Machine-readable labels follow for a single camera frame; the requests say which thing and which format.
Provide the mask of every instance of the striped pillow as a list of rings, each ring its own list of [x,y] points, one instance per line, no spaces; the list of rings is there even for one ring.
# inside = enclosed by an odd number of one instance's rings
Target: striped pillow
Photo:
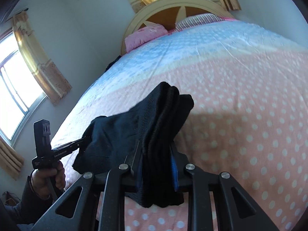
[[[179,21],[175,24],[175,31],[181,31],[186,28],[191,28],[198,25],[204,25],[212,22],[225,21],[222,18],[215,16],[212,13],[205,13],[200,15],[195,15],[187,17],[182,21]]]

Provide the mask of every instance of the window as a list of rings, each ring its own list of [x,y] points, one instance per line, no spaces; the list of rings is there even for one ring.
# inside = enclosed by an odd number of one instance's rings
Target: window
[[[18,50],[14,34],[9,33],[0,40],[0,134],[11,145],[45,97]]]

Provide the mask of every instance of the pink polka dot bedspread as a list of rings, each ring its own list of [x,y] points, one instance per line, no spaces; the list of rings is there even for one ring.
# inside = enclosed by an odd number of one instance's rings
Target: pink polka dot bedspread
[[[195,106],[175,138],[190,162],[230,172],[280,230],[308,207],[308,51],[257,25],[225,21],[153,40],[123,56],[82,96],[52,140],[79,139],[91,120],[129,110],[161,81]],[[80,176],[65,157],[67,185]],[[125,199],[126,231],[187,230],[180,206]],[[213,209],[214,229],[216,214]]]

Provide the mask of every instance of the sleeve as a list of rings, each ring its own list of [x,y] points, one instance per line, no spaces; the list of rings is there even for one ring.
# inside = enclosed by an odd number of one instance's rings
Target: sleeve
[[[36,223],[52,205],[52,198],[49,197],[47,200],[41,199],[31,189],[30,182],[31,177],[28,176],[22,199],[16,206],[5,206],[5,209],[16,224]]]

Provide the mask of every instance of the black cloth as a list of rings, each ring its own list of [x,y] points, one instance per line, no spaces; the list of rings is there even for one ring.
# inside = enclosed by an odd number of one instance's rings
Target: black cloth
[[[52,205],[52,198],[42,200],[30,187],[31,177],[27,178],[27,182],[23,191],[21,201],[14,207],[4,206],[0,202],[0,219],[5,218],[6,221],[1,221],[1,226],[5,223],[9,225],[14,224],[31,224],[36,223],[38,219],[50,208]],[[26,226],[19,226],[21,230],[27,230]]]
[[[114,65],[119,59],[121,58],[121,56],[119,55],[113,62],[109,63],[105,72],[111,68],[112,65]]]
[[[161,82],[144,100],[125,113],[99,116],[84,132],[92,142],[79,150],[73,168],[79,173],[108,172],[142,145],[142,183],[127,196],[143,207],[179,205],[183,194],[172,185],[169,146],[193,108],[190,95]]]

